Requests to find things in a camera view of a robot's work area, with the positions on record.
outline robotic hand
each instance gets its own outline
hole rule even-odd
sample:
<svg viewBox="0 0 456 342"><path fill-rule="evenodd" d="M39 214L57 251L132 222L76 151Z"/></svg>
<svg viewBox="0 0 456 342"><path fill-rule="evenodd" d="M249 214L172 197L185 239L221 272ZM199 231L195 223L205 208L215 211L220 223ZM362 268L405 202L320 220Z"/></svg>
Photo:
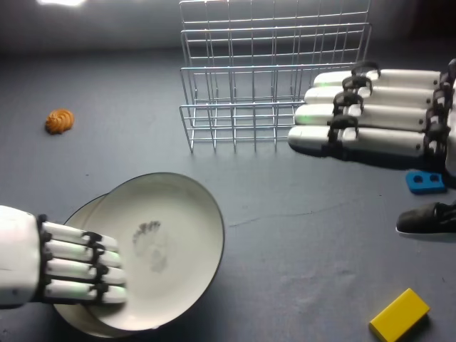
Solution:
<svg viewBox="0 0 456 342"><path fill-rule="evenodd" d="M0 308L126 300L117 242L0 206Z"/></svg>
<svg viewBox="0 0 456 342"><path fill-rule="evenodd" d="M456 175L456 59L443 74L374 69L318 75L295 111L290 146L444 160Z"/></svg>

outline table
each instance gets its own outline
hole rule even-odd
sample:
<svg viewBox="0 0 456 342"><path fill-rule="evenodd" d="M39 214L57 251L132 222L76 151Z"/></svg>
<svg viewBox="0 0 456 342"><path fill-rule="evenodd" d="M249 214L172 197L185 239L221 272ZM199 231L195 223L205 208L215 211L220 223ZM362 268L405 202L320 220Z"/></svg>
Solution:
<svg viewBox="0 0 456 342"><path fill-rule="evenodd" d="M383 68L444 70L449 41L376 43ZM405 171L300 155L286 142L196 145L190 154L180 49L0 62L0 203L63 223L89 200L149 172L180 172L215 196L226 248L187 313L131 341L376 341L368 322L408 287L431 306L413 341L453 341L456 246L400 237L398 215L445 195L412 195ZM51 110L74 128L49 136ZM0 341L94 341L52 306L0 312Z"/></svg>

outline bright light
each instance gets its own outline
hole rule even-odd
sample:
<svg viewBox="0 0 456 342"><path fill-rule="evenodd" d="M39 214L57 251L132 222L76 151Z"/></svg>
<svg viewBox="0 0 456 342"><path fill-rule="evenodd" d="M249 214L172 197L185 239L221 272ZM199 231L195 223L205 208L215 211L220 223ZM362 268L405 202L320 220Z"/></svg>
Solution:
<svg viewBox="0 0 456 342"><path fill-rule="evenodd" d="M40 5L79 6L86 0L37 0Z"/></svg>

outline pastry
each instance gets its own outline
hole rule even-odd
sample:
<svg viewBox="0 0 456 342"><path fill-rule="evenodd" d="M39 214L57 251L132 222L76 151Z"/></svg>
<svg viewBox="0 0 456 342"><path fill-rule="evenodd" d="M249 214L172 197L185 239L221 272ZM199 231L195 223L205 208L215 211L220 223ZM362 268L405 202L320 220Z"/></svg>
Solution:
<svg viewBox="0 0 456 342"><path fill-rule="evenodd" d="M46 119L46 130L49 134L61 134L73 127L74 116L68 109L53 110Z"/></svg>

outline wire rack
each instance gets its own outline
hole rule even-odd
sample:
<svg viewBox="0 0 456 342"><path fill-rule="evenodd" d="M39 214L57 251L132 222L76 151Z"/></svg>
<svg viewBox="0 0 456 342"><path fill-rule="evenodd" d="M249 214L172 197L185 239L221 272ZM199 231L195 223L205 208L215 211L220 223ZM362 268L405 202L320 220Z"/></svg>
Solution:
<svg viewBox="0 0 456 342"><path fill-rule="evenodd" d="M195 142L276 146L316 75L366 56L371 1L185 0L180 2L180 106Z"/></svg>

